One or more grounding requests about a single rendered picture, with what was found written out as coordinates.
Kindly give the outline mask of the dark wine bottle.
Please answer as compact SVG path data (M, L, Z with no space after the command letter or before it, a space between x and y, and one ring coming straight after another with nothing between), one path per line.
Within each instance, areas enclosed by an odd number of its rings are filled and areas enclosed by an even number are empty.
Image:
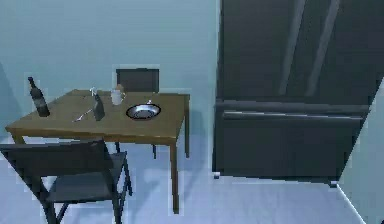
M46 104L42 91L36 86L34 79L32 77L29 77L28 81L31 86L30 95L32 97L32 100L34 102L34 105L37 109L39 116L48 117L50 115L50 111L48 109L48 106Z

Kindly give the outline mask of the dark grey chair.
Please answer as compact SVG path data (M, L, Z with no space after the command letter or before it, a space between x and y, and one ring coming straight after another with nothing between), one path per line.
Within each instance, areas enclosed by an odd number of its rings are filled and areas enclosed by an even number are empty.
M127 154L103 139L49 144L0 144L0 153L38 199L48 224L60 224L71 204L109 200L122 224L132 193Z
M116 87L124 93L158 93L159 70L149 68L117 69Z

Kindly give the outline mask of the dark grey fridge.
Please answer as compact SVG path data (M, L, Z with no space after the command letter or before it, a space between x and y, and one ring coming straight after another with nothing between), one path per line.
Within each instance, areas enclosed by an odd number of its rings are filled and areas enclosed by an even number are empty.
M219 25L214 176L336 187L384 79L384 0L220 0Z

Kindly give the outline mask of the white mug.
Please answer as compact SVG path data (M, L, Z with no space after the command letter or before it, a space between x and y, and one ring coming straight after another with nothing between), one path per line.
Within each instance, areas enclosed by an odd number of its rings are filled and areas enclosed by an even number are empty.
M111 101L113 105L120 105L125 97L125 93L119 89L111 91Z

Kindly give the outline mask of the brown wooden table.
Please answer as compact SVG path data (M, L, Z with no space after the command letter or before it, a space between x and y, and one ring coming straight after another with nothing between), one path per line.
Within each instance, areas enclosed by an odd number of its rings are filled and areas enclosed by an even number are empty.
M132 92L120 105L114 106L108 91L99 93L104 104L105 117L96 121L88 113L81 121L72 122L94 105L87 90L71 90L48 104L50 116L41 118L31 112L12 122L5 130L21 144L24 138L47 137L61 139L89 139L102 137L107 142L165 145L170 148L173 212L179 212L177 140L180 131L189 130L188 94ZM161 113L147 121L135 121L126 110L151 100L161 107Z

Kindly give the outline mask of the black frying pan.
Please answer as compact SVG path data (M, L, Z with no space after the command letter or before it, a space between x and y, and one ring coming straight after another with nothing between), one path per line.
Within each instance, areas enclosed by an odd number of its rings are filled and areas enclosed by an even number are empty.
M126 110L126 115L133 120L149 120L161 113L161 107L151 100L144 104L131 106Z

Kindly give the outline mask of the silver spoon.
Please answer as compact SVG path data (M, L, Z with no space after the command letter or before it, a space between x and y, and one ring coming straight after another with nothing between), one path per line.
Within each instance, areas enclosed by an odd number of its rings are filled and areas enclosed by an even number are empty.
M82 115L80 115L78 118L74 119L72 122L78 122L78 121L81 121L83 119L83 117L85 115L87 115L88 113L90 113L93 109L89 109L87 112L83 113Z

